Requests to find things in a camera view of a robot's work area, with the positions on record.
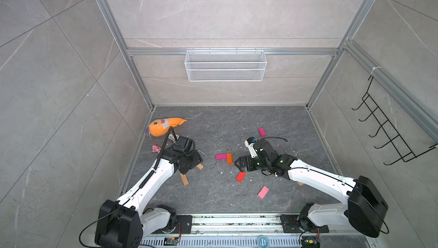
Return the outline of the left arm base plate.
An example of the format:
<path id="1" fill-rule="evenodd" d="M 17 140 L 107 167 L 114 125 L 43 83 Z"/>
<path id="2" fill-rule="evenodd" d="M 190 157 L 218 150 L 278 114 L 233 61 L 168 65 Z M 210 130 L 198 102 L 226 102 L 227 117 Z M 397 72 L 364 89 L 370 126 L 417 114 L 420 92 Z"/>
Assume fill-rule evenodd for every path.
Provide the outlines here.
<path id="1" fill-rule="evenodd" d="M 191 215 L 171 216 L 168 225 L 162 231 L 166 234 L 190 234 L 192 221 L 193 216 Z"/>

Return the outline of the orange block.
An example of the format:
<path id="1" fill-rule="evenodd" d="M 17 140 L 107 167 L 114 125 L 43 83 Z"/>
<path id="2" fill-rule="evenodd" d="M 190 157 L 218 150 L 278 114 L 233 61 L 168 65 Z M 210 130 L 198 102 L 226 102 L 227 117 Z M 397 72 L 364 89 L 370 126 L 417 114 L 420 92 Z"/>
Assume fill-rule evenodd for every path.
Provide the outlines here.
<path id="1" fill-rule="evenodd" d="M 227 164 L 233 163 L 233 157 L 231 153 L 227 153 Z"/>

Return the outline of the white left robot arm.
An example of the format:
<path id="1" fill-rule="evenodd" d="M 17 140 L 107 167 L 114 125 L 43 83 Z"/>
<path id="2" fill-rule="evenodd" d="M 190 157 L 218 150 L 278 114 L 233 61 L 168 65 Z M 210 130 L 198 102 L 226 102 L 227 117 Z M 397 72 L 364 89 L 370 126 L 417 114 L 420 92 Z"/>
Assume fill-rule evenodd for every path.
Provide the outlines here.
<path id="1" fill-rule="evenodd" d="M 174 136 L 174 143 L 163 143 L 145 175 L 118 199 L 107 200 L 101 205 L 98 219 L 93 222 L 97 248 L 137 248 L 146 235 L 180 229 L 175 209 L 163 204 L 147 209 L 150 200 L 169 178 L 176 172 L 185 175 L 203 161 L 191 138 L 176 136 L 172 127 L 165 138 L 170 136 Z"/>

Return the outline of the red block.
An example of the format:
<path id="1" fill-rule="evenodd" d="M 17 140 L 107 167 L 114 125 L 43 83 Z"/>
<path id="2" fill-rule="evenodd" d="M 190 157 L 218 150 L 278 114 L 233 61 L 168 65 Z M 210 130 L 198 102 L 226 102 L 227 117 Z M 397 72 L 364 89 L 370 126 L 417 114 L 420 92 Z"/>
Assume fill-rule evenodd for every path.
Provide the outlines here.
<path id="1" fill-rule="evenodd" d="M 236 180 L 241 183 L 243 181 L 245 175 L 246 175 L 246 172 L 240 172 L 238 174 L 238 176 L 236 177 Z"/>

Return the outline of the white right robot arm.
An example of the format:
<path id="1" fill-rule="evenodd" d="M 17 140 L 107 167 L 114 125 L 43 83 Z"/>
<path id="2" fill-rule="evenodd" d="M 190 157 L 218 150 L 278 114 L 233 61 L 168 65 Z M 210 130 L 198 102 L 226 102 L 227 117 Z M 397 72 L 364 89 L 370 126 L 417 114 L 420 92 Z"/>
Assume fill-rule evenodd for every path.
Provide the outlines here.
<path id="1" fill-rule="evenodd" d="M 259 170 L 264 176 L 309 185 L 337 200 L 336 204 L 307 203 L 292 222 L 303 232 L 312 233 L 324 226 L 346 226 L 371 238 L 389 234 L 384 221 L 388 204 L 369 178 L 343 177 L 309 165 L 296 156 L 279 154 L 266 138 L 250 137 L 245 146 L 250 154 L 235 161 L 241 172 Z"/>

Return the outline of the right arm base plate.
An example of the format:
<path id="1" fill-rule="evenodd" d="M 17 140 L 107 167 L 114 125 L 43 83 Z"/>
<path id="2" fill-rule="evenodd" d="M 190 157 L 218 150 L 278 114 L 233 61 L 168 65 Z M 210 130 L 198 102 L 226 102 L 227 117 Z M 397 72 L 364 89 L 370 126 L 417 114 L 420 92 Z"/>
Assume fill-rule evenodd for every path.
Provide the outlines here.
<path id="1" fill-rule="evenodd" d="M 317 226 L 307 217 L 300 215 L 282 214 L 279 216 L 284 233 L 328 233 L 329 228 Z"/>

